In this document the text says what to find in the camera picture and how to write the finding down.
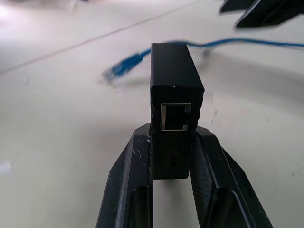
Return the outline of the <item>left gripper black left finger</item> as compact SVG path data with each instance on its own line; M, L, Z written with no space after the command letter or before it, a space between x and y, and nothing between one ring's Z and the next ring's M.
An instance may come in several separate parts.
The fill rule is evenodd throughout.
M150 125L137 128L109 171L96 227L153 227Z

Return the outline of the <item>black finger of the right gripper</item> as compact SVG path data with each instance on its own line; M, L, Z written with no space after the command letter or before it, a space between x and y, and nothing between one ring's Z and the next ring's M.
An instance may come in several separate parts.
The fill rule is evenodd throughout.
M250 29L277 26L303 13L303 0L256 0L235 27Z
M259 0L225 0L219 8L219 13L251 10Z

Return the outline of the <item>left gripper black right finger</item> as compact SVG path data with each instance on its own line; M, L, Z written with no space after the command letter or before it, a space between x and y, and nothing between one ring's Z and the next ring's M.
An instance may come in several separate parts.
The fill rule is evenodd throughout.
M243 169L203 127L197 127L190 177L199 227L272 227Z

